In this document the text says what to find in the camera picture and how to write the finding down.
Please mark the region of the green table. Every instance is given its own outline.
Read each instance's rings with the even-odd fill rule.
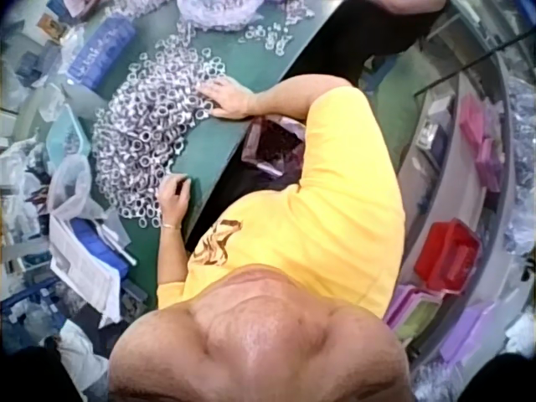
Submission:
[[[210,47],[214,55],[222,58],[227,74],[235,77],[252,90],[265,90],[277,83],[289,70],[297,56],[303,51],[318,29],[326,22],[342,0],[307,0],[309,8],[315,12],[313,19],[303,20],[289,27],[294,39],[286,46],[282,57],[264,48],[264,42],[239,44],[242,33],[218,33],[198,31],[193,40],[197,49]],[[275,4],[263,5],[259,13],[264,19],[259,24],[283,23],[284,13]],[[98,26],[104,17],[97,14],[86,28],[88,34]],[[120,59],[108,72],[96,93],[109,100],[117,87],[126,79],[127,66],[138,59],[141,52],[154,55],[154,44],[176,32],[179,11],[175,1],[166,4],[155,13],[135,21],[137,36],[123,52]],[[173,166],[174,172],[186,173],[193,178],[193,192],[188,216],[183,223],[184,234],[188,237],[204,205],[207,203],[215,184],[236,151],[245,134],[247,122],[229,122],[208,119],[201,122],[187,137],[187,146]],[[141,229],[135,220],[123,219],[132,243],[127,250],[138,260],[131,268],[130,278],[150,295],[149,305],[154,306],[157,285],[158,230]]]

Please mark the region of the bracelet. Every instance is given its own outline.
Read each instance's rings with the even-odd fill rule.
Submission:
[[[175,226],[174,224],[162,224],[162,227],[166,229],[180,230],[183,226],[181,224],[178,226]]]

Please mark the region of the printed logo on shirt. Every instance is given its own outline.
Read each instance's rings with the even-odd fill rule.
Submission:
[[[201,238],[191,261],[198,265],[223,265],[228,260],[227,241],[242,229],[238,220],[221,219]]]

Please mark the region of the hand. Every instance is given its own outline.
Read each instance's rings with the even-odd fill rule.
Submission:
[[[184,215],[188,211],[188,202],[190,200],[190,185],[192,181],[184,179],[185,174],[168,174],[160,183],[158,189],[158,202],[162,210],[162,223],[170,224],[179,228],[183,222]],[[181,192],[176,194],[177,186],[183,183]]]
[[[251,114],[255,94],[231,77],[218,77],[204,82],[198,91],[219,104],[211,111],[212,116],[240,120]]]

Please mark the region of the left hand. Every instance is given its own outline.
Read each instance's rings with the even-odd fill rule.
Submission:
[[[162,223],[170,224],[179,228],[183,222],[184,215],[188,211],[190,201],[190,185],[192,181],[186,179],[185,174],[169,174],[160,183],[158,189],[158,202],[162,210]],[[181,192],[176,194],[177,186],[182,183]]]
[[[255,94],[229,76],[204,82],[198,91],[219,104],[210,112],[214,117],[241,120],[252,114]]]

